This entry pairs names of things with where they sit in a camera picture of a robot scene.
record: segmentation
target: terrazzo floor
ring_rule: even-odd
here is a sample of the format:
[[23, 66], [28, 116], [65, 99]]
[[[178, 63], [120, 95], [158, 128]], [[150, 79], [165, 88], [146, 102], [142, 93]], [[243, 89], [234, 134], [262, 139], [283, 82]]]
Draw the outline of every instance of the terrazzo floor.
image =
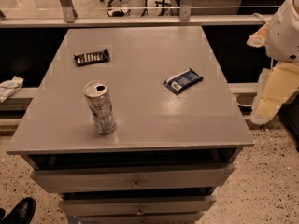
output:
[[[216, 188], [216, 203], [196, 224], [299, 223], [298, 141], [277, 116], [262, 131], [249, 123], [255, 146], [235, 160], [235, 170]], [[6, 153], [11, 136], [0, 136], [0, 206], [7, 213], [24, 197], [36, 200], [32, 224], [65, 224], [57, 207], [60, 197], [48, 194], [29, 177], [31, 167]]]

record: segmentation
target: metal desk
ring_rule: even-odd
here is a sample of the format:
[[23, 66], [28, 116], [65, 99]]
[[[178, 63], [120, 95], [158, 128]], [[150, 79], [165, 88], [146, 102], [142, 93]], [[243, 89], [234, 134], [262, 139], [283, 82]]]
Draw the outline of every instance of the metal desk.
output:
[[[74, 53], [103, 49], [109, 63], [76, 66]], [[178, 96], [162, 85], [188, 67], [204, 80]], [[109, 135], [93, 127], [82, 92], [95, 79], [110, 88], [117, 129]], [[68, 31], [7, 152], [22, 155], [36, 183], [83, 222], [187, 223], [208, 210], [208, 195], [251, 146], [201, 27], [107, 28]], [[197, 209], [182, 203], [194, 200]]]

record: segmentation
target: can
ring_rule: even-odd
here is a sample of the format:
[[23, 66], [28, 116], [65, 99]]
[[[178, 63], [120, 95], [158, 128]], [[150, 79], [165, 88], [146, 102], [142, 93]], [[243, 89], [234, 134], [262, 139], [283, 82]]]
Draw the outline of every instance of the can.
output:
[[84, 86], [83, 93], [93, 112], [96, 130], [100, 134], [109, 134], [116, 128], [112, 113], [109, 88], [105, 81], [94, 80]]

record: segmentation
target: black shoe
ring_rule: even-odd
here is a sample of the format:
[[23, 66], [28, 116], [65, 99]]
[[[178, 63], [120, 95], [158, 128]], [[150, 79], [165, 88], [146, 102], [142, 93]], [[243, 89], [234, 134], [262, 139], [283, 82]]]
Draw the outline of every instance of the black shoe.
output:
[[29, 224], [36, 210], [36, 201], [33, 198], [21, 200], [0, 224]]
[[0, 208], [0, 220], [6, 215], [6, 210]]

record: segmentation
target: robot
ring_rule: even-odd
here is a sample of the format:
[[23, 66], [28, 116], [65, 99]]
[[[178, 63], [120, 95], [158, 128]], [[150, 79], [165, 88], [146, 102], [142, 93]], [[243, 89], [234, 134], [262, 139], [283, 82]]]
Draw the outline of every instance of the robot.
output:
[[299, 0], [286, 0], [247, 44], [265, 46], [267, 56], [278, 61], [274, 68], [271, 65], [260, 74], [252, 105], [250, 120], [264, 125], [299, 88]]

